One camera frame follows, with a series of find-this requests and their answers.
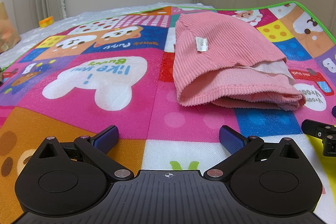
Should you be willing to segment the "pink ribbed child's top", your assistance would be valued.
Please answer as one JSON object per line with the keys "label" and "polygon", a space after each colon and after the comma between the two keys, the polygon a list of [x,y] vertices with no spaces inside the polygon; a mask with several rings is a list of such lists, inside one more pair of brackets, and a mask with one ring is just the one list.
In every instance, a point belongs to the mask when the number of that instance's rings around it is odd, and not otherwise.
{"label": "pink ribbed child's top", "polygon": [[183,14],[175,34],[180,105],[294,111],[306,103],[284,53],[248,23],[214,12]]}

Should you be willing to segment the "colourful cartoon play mat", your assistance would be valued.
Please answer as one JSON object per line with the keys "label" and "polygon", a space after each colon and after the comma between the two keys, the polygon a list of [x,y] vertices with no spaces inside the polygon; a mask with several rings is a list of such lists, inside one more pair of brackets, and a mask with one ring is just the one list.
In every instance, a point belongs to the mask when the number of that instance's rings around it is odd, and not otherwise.
{"label": "colourful cartoon play mat", "polygon": [[[294,111],[182,106],[175,25],[214,12],[256,28],[287,58],[306,103]],[[13,62],[1,85],[1,223],[335,223],[335,157],[305,119],[335,126],[335,37],[304,5],[166,6],[82,23]],[[109,126],[107,155],[134,178],[109,181],[74,146]],[[227,125],[264,147],[225,181]]]}

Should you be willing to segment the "small yellow toy block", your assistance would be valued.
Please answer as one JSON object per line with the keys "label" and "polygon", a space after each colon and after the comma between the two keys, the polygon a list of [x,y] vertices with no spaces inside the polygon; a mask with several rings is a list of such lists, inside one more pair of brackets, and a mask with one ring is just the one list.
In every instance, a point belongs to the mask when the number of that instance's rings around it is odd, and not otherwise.
{"label": "small yellow toy block", "polygon": [[39,21],[39,27],[40,28],[45,28],[47,26],[50,26],[53,23],[54,23],[53,16],[49,16],[49,17],[47,17],[47,18],[42,19],[41,21]]}

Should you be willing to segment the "brown paper bag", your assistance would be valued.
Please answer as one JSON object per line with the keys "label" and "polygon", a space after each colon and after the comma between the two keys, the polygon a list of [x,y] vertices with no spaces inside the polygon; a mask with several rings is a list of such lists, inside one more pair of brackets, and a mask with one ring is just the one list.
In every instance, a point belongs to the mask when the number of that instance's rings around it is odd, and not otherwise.
{"label": "brown paper bag", "polygon": [[21,40],[15,27],[12,25],[3,2],[0,3],[0,53],[13,48]]}

